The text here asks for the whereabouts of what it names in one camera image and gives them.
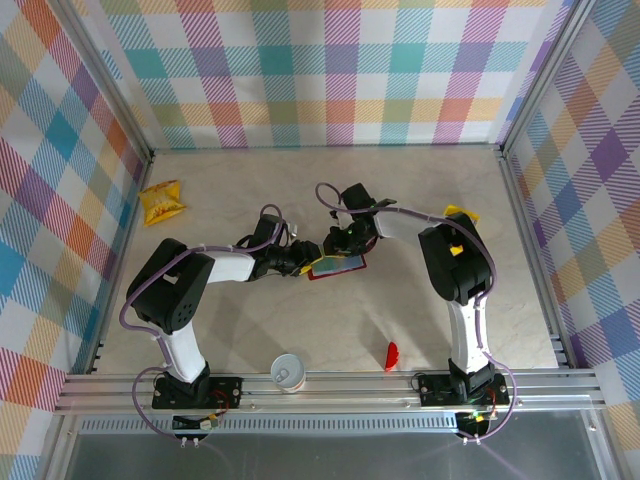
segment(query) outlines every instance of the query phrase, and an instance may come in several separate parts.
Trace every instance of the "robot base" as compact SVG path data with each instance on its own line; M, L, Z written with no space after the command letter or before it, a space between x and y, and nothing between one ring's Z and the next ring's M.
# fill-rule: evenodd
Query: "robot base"
M206 368L192 384L165 374L156 380L154 388L154 410L231 410L240 405L242 378L210 376Z
M452 389L451 376L447 374L430 374L419 372L415 376L413 386L417 384L417 392L420 394L420 405L423 407L442 407L451 405L469 405L490 407L496 405L509 405L509 392L503 375L496 373L493 379L473 392L466 401Z

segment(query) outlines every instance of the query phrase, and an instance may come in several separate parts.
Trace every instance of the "metal rail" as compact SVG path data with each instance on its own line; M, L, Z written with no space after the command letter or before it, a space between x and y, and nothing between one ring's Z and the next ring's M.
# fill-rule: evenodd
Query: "metal rail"
M240 407L230 413L460 412L475 409L472 406L421 407L419 396L411 387L415 373L309 372L304 389L296 394L282 393L268 374L240 375L244 379L242 400ZM515 376L519 389L517 410L604 408L602 392L591 370L516 370ZM144 377L138 387L138 400L147 411L151 411L153 379L153 376ZM71 375L62 389L56 414L135 413L131 398L133 380L133 375ZM161 413L200 414L204 411L166 410Z

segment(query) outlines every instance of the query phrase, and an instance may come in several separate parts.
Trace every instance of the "marble floor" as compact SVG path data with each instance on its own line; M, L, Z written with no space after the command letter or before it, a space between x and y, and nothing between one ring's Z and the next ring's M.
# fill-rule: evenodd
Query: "marble floor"
M100 373L137 373L161 363L149 336L124 330L124 292L158 243L228 245L253 232L263 204L280 206L298 238L321 242L332 220L315 184L339 189L362 182L376 199L394 198L423 212L448 204L477 212L499 283L487 307L489 344L514 367L554 367L555 357L493 152L471 147L332 148L213 151L160 155L150 185L182 182L188 209L144 228L140 215L125 259ZM380 370L388 342L400 368L446 368L451 333L446 305L433 291L424 260L398 240L380 241L364 270L310 281L270 276L209 285L194 318L212 371L267 372L284 352L309 370ZM127 319L135 323L133 310Z

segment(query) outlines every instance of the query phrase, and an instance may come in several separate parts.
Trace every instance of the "yellow object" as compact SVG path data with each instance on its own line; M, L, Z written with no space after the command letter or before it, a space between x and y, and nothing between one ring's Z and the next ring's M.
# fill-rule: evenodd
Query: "yellow object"
M180 203L180 182L169 180L149 187L138 194L144 207L144 226L161 222L177 215L185 208Z
M447 208L444 209L444 216L448 217L449 215L453 215L454 213L458 212L466 213L473 221L474 225L477 225L478 221L480 220L480 215L478 215L477 213L473 213L471 210L465 210L464 208L458 207L456 205L447 205ZM462 247L451 247L451 253L454 257L462 253L463 250L464 249Z

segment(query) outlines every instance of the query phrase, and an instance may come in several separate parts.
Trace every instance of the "aluminum frame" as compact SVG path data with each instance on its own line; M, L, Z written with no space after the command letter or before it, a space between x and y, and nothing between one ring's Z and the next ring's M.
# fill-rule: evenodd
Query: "aluminum frame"
M535 232L533 231L533 223L529 221L529 217L524 208L525 200L522 196L522 192L518 188L518 182L516 175L511 167L511 163L506 160L502 152L496 150L496 157L498 159L498 165L500 167L500 173L504 180L509 203L513 210L513 214L516 220L516 227L518 229L518 235L522 242L523 250L527 263L529 264L529 271L531 272L531 278L533 280L536 293L538 294L538 300L542 307L542 313L544 320L547 324L547 329L551 336L551 341L560 341L562 349L556 350L556 359L558 365L561 366L561 360L564 360L564 364L569 367L576 367L578 364L575 352L571 346L571 339L567 332L566 326L562 321L562 315L560 314L560 307L558 301L553 292L553 286L551 280L546 273L546 267L542 258L542 253L538 247ZM558 356L558 351L563 353L563 356Z
M372 414L393 414L399 418L416 414L451 413L476 410L469 406L421 407L418 393L411 387L414 371L404 372L308 372L304 389L296 394L281 392L269 374L244 374L240 408L229 412L230 419L262 418L265 415L347 414L349 418ZM603 478L626 478L623 466L616 462L615 444L608 435L603 418L604 397L595 373L590 369L516 370L519 396L515 409L527 411L578 410L583 412L585 429ZM236 374L216 374L238 376ZM83 420L101 415L106 419L133 418L131 399L134 375L70 375L56 407L54 422L46 443L50 455L41 462L38 478L64 478L75 440L83 432ZM143 377L139 401L151 412L154 376ZM504 411L506 406L499 407ZM205 410L154 410L152 418L166 424L173 413L202 414ZM107 427L91 433L109 434Z
M464 412L473 406L421 407L411 379L418 372L308 372L304 389L283 394L269 374L241 376L240 407L233 415L251 413L389 413L415 411ZM445 371L429 371L444 374ZM601 409L605 407L595 373L589 369L515 370L516 410ZM135 375L70 375L62 389L56 415L136 413L131 399ZM151 411L153 375L142 378L138 401ZM208 410L166 410L160 413L202 414Z

